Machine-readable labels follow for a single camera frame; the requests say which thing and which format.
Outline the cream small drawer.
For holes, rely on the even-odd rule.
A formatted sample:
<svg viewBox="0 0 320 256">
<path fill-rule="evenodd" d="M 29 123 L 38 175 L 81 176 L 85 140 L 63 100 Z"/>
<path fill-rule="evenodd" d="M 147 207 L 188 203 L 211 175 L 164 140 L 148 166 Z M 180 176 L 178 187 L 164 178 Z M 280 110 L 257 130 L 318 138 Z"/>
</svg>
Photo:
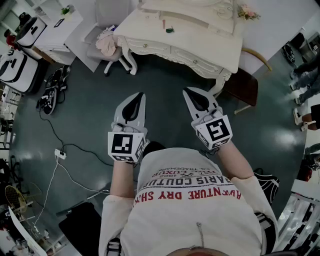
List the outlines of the cream small drawer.
<svg viewBox="0 0 320 256">
<path fill-rule="evenodd" d="M 140 12 L 141 18 L 146 21 L 158 21 L 158 20 L 160 20 L 161 14 L 162 14 L 162 12 L 160 10 L 143 9 Z"/>
</svg>

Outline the person's left forearm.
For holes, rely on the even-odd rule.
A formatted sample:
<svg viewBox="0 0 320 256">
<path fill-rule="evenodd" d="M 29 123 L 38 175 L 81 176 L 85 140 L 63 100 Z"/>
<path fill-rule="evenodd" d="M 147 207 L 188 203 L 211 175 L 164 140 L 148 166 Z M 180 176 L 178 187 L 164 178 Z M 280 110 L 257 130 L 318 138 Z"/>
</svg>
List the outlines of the person's left forearm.
<svg viewBox="0 0 320 256">
<path fill-rule="evenodd" d="M 114 162 L 109 194 L 126 199 L 135 198 L 133 164 L 123 161 Z"/>
</svg>

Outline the cream carved large drawer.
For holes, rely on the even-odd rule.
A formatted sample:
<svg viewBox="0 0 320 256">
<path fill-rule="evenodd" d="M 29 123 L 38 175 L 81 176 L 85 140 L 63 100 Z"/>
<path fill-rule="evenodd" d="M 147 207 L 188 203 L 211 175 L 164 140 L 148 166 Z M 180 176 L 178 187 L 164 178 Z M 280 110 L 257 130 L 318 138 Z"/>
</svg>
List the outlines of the cream carved large drawer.
<svg viewBox="0 0 320 256">
<path fill-rule="evenodd" d="M 149 55 L 149 54 L 170 54 L 171 46 L 168 44 L 126 37 L 127 45 L 129 49 L 139 55 Z"/>
<path fill-rule="evenodd" d="M 218 65 L 208 62 L 188 51 L 179 49 L 177 47 L 171 47 L 171 54 L 182 59 L 183 61 L 186 61 L 187 64 L 191 64 L 192 67 L 198 68 L 206 73 L 219 74 L 223 69 Z"/>
</svg>

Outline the cream ornate dressing table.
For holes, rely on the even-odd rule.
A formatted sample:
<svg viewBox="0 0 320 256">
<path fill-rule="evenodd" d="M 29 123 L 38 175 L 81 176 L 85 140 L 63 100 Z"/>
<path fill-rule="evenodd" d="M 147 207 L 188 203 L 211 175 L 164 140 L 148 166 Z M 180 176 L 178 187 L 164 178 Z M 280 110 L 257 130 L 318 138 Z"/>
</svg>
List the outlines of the cream ornate dressing table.
<svg viewBox="0 0 320 256">
<path fill-rule="evenodd" d="M 233 17 L 224 19 L 217 15 L 208 17 L 193 17 L 175 12 L 161 11 L 160 20 L 147 21 L 142 19 L 140 12 L 149 10 L 142 8 L 146 0 L 140 0 L 138 7 L 116 28 L 114 34 L 119 36 L 122 52 L 131 64 L 131 74 L 138 70 L 126 37 L 154 41 L 187 51 L 201 59 L 222 67 L 218 74 L 207 73 L 192 67 L 179 57 L 170 54 L 159 54 L 163 59 L 186 65 L 196 74 L 205 79 L 214 79 L 215 85 L 210 93 L 217 96 L 232 74 L 238 71 L 240 55 L 243 45 L 244 22 L 238 17 L 238 3 L 234 0 Z M 166 29 L 173 28 L 173 33 L 166 33 Z"/>
</svg>

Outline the black trousers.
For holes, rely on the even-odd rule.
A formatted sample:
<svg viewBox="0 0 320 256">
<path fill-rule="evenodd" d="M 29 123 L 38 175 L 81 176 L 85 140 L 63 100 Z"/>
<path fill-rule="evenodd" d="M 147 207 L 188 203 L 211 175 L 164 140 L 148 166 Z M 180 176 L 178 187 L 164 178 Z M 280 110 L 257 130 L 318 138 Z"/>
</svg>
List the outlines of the black trousers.
<svg viewBox="0 0 320 256">
<path fill-rule="evenodd" d="M 143 152 L 142 152 L 142 158 L 144 158 L 146 155 L 155 152 L 155 151 L 161 151 L 166 149 L 165 146 L 163 146 L 161 143 L 157 142 L 157 141 L 150 141 L 148 142 L 148 144 L 146 145 L 146 147 L 144 148 Z"/>
</svg>

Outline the dark brown wooden chair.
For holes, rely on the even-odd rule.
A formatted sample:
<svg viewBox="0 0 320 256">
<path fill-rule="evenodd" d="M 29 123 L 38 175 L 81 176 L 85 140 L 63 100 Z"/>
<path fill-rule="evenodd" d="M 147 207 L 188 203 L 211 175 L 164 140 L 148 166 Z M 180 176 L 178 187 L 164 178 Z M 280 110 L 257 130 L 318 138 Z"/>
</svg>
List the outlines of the dark brown wooden chair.
<svg viewBox="0 0 320 256">
<path fill-rule="evenodd" d="M 225 82 L 222 90 L 246 104 L 246 106 L 235 110 L 234 115 L 257 105 L 258 80 L 240 67 L 237 73 L 232 74 L 229 80 Z"/>
</svg>

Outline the white grey office chair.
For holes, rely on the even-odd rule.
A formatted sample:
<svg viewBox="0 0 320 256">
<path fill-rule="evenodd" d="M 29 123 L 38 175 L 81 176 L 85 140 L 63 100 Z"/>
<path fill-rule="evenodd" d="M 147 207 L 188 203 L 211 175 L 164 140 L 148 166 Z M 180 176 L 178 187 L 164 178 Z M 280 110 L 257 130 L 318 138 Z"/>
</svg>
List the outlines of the white grey office chair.
<svg viewBox="0 0 320 256">
<path fill-rule="evenodd" d="M 111 31 L 113 25 L 119 26 L 129 15 L 130 0 L 95 0 L 95 19 L 96 23 L 83 37 L 83 42 L 88 44 L 87 57 L 96 61 L 107 61 L 108 64 L 104 69 L 104 75 L 109 76 L 109 69 L 115 62 L 120 62 L 125 71 L 129 73 L 131 67 L 123 59 L 123 51 L 119 36 L 113 31 L 113 39 L 116 45 L 116 51 L 112 56 L 104 56 L 100 50 L 96 48 L 98 35 L 108 29 Z"/>
</svg>

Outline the pink cloth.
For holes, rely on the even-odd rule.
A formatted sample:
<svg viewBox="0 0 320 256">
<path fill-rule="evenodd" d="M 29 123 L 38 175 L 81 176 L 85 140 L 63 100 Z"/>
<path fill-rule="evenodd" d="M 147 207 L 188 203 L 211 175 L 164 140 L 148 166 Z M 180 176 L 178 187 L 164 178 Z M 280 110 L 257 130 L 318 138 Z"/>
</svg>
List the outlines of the pink cloth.
<svg viewBox="0 0 320 256">
<path fill-rule="evenodd" d="M 95 46 L 106 57 L 111 57 L 116 51 L 115 40 L 113 38 L 113 31 L 105 29 L 98 36 Z"/>
</svg>

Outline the black white sneaker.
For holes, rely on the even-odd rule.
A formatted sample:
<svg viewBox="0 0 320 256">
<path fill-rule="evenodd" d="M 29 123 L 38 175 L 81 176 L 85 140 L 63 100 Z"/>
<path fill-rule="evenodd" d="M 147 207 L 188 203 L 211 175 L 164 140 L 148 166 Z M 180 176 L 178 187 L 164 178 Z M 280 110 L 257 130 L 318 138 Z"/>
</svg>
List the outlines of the black white sneaker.
<svg viewBox="0 0 320 256">
<path fill-rule="evenodd" d="M 51 115 L 57 103 L 57 89 L 51 87 L 45 90 L 44 94 L 38 100 L 38 109 L 43 111 L 46 115 Z"/>
</svg>

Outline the pink flower bouquet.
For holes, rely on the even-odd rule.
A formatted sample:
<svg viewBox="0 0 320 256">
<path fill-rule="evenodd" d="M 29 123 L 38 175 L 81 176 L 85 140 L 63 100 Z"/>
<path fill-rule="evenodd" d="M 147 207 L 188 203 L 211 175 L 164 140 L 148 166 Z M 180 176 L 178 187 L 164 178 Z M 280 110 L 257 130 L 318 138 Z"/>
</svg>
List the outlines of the pink flower bouquet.
<svg viewBox="0 0 320 256">
<path fill-rule="evenodd" d="M 247 4 L 240 4 L 237 7 L 237 16 L 244 20 L 259 20 L 261 16 L 253 11 Z"/>
</svg>

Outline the white side cabinet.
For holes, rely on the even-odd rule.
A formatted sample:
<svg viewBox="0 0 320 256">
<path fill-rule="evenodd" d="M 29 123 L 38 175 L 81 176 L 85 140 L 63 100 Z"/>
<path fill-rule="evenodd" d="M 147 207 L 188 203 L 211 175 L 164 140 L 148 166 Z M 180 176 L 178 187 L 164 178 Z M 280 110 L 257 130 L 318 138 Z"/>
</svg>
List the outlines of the white side cabinet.
<svg viewBox="0 0 320 256">
<path fill-rule="evenodd" d="M 82 16 L 75 8 L 72 14 L 61 15 L 63 6 L 60 0 L 43 0 L 38 7 L 44 12 L 41 20 L 46 23 L 47 27 L 36 40 L 34 46 L 56 63 L 71 65 L 76 55 L 67 46 L 67 39 L 83 21 Z M 64 21 L 59 27 L 54 28 L 60 19 L 64 19 Z"/>
</svg>

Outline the black bag white lines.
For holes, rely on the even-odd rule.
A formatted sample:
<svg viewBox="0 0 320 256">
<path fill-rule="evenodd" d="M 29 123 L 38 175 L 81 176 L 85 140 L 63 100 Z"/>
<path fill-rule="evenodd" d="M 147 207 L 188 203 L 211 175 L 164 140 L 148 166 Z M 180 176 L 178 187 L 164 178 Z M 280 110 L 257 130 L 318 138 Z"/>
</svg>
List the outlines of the black bag white lines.
<svg viewBox="0 0 320 256">
<path fill-rule="evenodd" d="M 268 203 L 272 205 L 279 189 L 280 180 L 272 174 L 264 173 L 262 168 L 257 168 L 253 172 L 267 198 Z"/>
</svg>

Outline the white printed t-shirt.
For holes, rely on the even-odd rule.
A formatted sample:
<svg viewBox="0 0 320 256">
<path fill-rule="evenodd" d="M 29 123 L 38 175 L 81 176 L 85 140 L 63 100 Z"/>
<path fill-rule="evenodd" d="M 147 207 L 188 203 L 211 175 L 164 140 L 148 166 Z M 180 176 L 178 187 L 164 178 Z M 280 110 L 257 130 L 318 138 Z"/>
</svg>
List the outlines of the white printed t-shirt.
<svg viewBox="0 0 320 256">
<path fill-rule="evenodd" d="M 166 256 L 180 249 L 210 249 L 227 256 L 274 250 L 278 224 L 258 179 L 228 178 L 198 151 L 166 148 L 146 155 L 135 198 L 103 201 L 98 256 Z"/>
</svg>

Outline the yellow badminton racket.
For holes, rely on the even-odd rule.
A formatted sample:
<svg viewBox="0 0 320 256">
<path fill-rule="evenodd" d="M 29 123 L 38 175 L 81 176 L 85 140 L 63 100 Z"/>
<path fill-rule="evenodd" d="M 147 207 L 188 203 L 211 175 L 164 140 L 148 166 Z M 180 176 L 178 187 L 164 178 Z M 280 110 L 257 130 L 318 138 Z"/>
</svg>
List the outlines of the yellow badminton racket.
<svg viewBox="0 0 320 256">
<path fill-rule="evenodd" d="M 21 214 L 27 211 L 27 202 L 23 194 L 15 187 L 7 185 L 4 189 L 5 197 L 13 212 Z"/>
</svg>

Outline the white metal shelf rack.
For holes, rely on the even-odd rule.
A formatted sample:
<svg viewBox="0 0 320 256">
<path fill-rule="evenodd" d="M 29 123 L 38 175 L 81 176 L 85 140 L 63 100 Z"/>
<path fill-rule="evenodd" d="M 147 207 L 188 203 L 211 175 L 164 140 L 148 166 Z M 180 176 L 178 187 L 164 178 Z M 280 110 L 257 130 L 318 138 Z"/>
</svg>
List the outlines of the white metal shelf rack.
<svg viewBox="0 0 320 256">
<path fill-rule="evenodd" d="M 276 251 L 320 256 L 320 184 L 296 179 L 277 223 Z"/>
</svg>

